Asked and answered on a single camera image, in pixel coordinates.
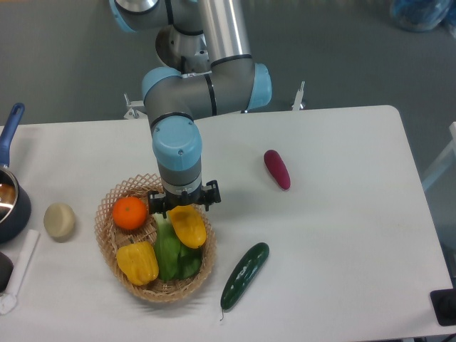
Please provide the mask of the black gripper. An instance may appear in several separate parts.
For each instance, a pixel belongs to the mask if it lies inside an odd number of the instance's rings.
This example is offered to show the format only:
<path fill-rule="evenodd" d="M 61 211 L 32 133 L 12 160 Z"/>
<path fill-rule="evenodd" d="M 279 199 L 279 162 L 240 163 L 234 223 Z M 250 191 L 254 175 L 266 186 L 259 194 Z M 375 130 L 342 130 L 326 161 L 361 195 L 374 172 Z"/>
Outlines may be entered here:
<path fill-rule="evenodd" d="M 187 206 L 200 204 L 201 202 L 204 209 L 209 211 L 211 205 L 221 202 L 219 186 L 216 180 L 208 182 L 204 187 L 198 187 L 193 192 L 184 191 L 179 195 L 166 188 L 163 189 L 165 194 L 157 190 L 147 192 L 149 214 L 161 214 L 164 218 L 167 218 L 167 207 Z"/>

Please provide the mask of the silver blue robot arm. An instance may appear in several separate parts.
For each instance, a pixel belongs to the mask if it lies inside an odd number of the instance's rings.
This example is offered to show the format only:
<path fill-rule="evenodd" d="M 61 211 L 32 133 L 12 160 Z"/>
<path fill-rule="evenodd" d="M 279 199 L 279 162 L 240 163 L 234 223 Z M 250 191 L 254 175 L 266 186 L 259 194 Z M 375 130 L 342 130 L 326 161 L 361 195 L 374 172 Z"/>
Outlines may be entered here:
<path fill-rule="evenodd" d="M 142 80 L 142 101 L 162 189 L 147 195 L 149 211 L 165 214 L 189 204 L 220 202 L 216 181 L 202 181 L 197 120 L 266 106 L 272 97 L 267 67 L 255 63 L 240 1 L 112 1 L 127 32 L 170 27 L 202 41 L 205 72 L 161 66 Z"/>

